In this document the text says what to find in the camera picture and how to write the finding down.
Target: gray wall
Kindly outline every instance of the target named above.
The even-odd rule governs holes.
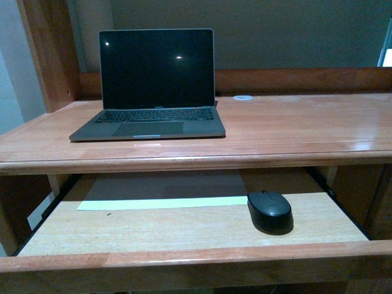
[[[45,113],[16,1],[0,0],[0,134]]]
[[[375,67],[392,14],[391,0],[71,1],[90,32],[87,71],[99,70],[99,30],[113,28],[213,28],[218,69]]]

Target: laptop trackpad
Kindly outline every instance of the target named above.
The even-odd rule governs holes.
[[[133,122],[122,124],[114,133],[114,137],[125,136],[164,136],[183,133],[183,122]]]

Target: wireless mouse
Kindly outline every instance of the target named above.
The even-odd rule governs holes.
[[[283,235],[293,230],[292,207],[275,191],[252,192],[247,195],[254,226],[264,233]]]

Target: laptop keyboard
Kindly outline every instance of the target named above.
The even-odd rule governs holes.
[[[95,121],[95,123],[147,123],[154,121],[198,121],[210,119],[213,119],[213,115],[209,108],[132,111],[109,110]]]

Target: black screen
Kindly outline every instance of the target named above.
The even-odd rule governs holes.
[[[211,29],[102,31],[105,109],[214,105]]]

